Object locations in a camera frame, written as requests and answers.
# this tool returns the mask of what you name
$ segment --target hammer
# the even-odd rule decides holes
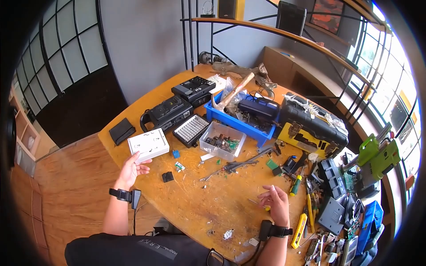
[[[250,72],[250,74],[248,74],[243,80],[241,80],[241,83],[238,84],[228,95],[226,95],[225,99],[223,99],[223,101],[221,101],[220,103],[215,102],[214,96],[212,94],[213,108],[224,113],[225,107],[231,102],[232,98],[234,98],[235,95],[237,95],[253,78],[254,74],[253,72]]]

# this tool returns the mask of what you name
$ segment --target yellow toolbox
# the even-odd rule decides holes
[[[303,106],[306,104],[307,101],[298,96],[294,96],[292,100],[284,98],[279,114],[282,131],[278,139],[309,153],[317,153],[321,158],[334,157],[348,144],[348,133],[346,129],[329,124],[323,117],[329,114],[331,119],[340,121],[344,127],[343,121],[309,103],[318,114],[312,118],[311,113]]]

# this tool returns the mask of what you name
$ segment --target toolbox latch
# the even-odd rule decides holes
[[[290,128],[288,129],[288,136],[289,138],[293,138],[294,136],[296,136],[296,134],[299,133],[300,129],[303,126],[299,123],[293,122],[290,126]]]
[[[325,149],[325,154],[333,152],[337,147],[338,145],[334,141],[332,141]]]

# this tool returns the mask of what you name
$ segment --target black wallet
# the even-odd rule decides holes
[[[135,132],[135,127],[130,124],[127,118],[124,118],[120,123],[109,130],[109,134],[111,135],[111,138],[116,146],[118,146]]]

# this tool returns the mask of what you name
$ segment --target white plastic box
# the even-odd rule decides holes
[[[164,136],[162,129],[154,129],[144,134],[140,134],[127,139],[130,153],[133,155],[140,151],[136,164],[160,156],[169,152],[169,143]]]
[[[234,153],[227,152],[219,147],[215,147],[205,142],[208,137],[215,137],[219,136],[220,134],[223,134],[232,139],[240,140],[238,147],[235,149]],[[237,157],[239,155],[245,138],[246,134],[244,134],[243,132],[213,121],[207,128],[206,132],[204,132],[204,134],[200,138],[200,149],[214,156],[219,156],[220,158],[223,158],[227,161],[233,161],[234,157]]]

